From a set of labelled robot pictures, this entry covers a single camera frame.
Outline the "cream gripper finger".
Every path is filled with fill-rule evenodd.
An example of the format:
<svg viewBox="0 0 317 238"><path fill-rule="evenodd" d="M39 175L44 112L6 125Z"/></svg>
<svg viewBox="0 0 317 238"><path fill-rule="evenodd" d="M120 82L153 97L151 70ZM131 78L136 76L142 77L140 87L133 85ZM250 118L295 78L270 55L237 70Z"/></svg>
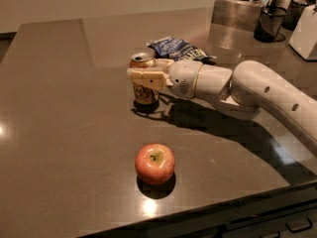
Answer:
<svg viewBox="0 0 317 238"><path fill-rule="evenodd" d="M168 68L174 64L173 59L157 59L156 67L161 71L168 71Z"/></svg>
<svg viewBox="0 0 317 238"><path fill-rule="evenodd" d="M128 68L127 77L137 85L156 91L173 86L170 76L161 70Z"/></svg>

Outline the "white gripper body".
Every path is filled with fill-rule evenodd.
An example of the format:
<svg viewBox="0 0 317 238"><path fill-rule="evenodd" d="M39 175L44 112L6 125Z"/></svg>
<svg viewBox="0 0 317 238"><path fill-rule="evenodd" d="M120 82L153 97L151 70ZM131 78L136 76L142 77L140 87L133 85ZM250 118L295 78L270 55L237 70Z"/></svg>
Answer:
<svg viewBox="0 0 317 238"><path fill-rule="evenodd" d="M180 60L169 68L172 86L169 90L177 97L192 99L195 95L196 79L203 65L200 61Z"/></svg>

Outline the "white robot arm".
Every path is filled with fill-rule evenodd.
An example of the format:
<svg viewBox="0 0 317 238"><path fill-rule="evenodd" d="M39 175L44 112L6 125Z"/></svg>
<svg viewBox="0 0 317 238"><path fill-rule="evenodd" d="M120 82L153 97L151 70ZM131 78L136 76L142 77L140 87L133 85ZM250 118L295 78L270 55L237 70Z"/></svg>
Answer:
<svg viewBox="0 0 317 238"><path fill-rule="evenodd" d="M167 88L180 98L204 100L237 119L251 120L263 109L317 153L317 101L260 62L245 60L229 69L161 59L155 67L129 68L127 77L152 90Z"/></svg>

